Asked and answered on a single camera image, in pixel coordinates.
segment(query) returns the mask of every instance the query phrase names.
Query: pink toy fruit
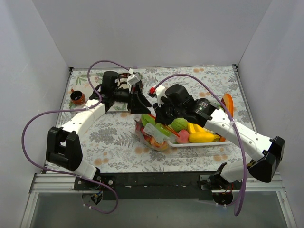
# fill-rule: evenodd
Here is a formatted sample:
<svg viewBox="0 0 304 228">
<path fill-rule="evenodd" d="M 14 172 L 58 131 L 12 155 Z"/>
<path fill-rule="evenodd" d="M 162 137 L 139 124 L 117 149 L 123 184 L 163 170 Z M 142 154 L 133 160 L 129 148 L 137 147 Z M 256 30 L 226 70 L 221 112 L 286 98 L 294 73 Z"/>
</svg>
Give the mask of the pink toy fruit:
<svg viewBox="0 0 304 228">
<path fill-rule="evenodd" d="M 189 143 L 188 139 L 189 139 L 189 132 L 187 132 L 186 130 L 181 130 L 179 132 L 179 138 L 176 138 L 176 142 L 178 144 L 186 144 Z"/>
</svg>

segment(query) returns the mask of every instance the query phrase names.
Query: green toy vegetable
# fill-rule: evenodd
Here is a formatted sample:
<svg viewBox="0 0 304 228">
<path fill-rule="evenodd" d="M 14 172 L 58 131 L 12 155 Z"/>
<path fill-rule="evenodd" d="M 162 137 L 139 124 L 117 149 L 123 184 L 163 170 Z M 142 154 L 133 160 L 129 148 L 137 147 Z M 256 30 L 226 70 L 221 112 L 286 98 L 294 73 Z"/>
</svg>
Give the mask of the green toy vegetable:
<svg viewBox="0 0 304 228">
<path fill-rule="evenodd" d="M 184 118 L 177 118 L 172 121 L 171 127 L 173 128 L 174 131 L 180 132 L 181 130 L 187 129 L 187 123 L 188 121 L 185 120 Z"/>
<path fill-rule="evenodd" d="M 153 126 L 155 126 L 154 118 L 152 116 L 149 116 L 148 114 L 142 114 L 141 121 L 144 127 L 147 123 L 151 123 Z"/>
<path fill-rule="evenodd" d="M 155 125 L 155 128 L 156 128 L 159 132 L 163 133 L 164 135 L 166 135 L 166 136 L 168 136 L 168 137 L 171 135 L 171 132 L 170 132 L 169 130 L 167 130 L 166 128 L 164 128 L 164 126 L 163 126 L 161 123 L 157 123 L 157 124 Z"/>
</svg>

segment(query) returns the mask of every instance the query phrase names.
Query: red connector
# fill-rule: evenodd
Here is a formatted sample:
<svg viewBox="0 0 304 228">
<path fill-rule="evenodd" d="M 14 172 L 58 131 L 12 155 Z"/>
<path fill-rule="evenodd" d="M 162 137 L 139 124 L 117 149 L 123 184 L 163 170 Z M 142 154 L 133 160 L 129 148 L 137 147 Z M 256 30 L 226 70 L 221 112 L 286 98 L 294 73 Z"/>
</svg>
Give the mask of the red connector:
<svg viewBox="0 0 304 228">
<path fill-rule="evenodd" d="M 150 89 L 150 94 L 154 94 L 155 93 L 155 89 L 154 89 L 154 87 L 152 87 L 151 89 Z"/>
</svg>

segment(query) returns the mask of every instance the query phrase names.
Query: orange plastic object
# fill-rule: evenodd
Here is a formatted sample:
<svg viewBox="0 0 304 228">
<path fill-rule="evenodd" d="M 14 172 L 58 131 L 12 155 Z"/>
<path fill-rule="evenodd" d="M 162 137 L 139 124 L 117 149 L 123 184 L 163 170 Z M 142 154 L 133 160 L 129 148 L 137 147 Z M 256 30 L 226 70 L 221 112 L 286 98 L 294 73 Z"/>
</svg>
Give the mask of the orange plastic object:
<svg viewBox="0 0 304 228">
<path fill-rule="evenodd" d="M 228 111 L 230 112 L 231 116 L 233 117 L 233 100 L 232 100 L 232 96 L 230 94 L 224 94 L 222 100 L 223 104 L 226 106 L 226 108 L 228 109 Z M 226 141 L 226 139 L 224 137 L 220 137 L 219 139 L 220 142 L 224 142 Z"/>
</svg>

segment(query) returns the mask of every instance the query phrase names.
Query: white plastic tray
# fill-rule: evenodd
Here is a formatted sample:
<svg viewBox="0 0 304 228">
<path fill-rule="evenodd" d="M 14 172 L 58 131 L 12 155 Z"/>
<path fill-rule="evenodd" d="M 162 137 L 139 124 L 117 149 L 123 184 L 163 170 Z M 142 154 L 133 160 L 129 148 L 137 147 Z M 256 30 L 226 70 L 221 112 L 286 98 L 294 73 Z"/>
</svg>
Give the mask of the white plastic tray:
<svg viewBox="0 0 304 228">
<path fill-rule="evenodd" d="M 169 140 L 167 141 L 168 145 L 171 147 L 197 147 L 197 146 L 219 146 L 219 145 L 228 145 L 232 144 L 230 141 L 224 142 L 206 142 L 206 143 L 187 143 L 187 144 L 175 144 L 171 143 Z"/>
</svg>

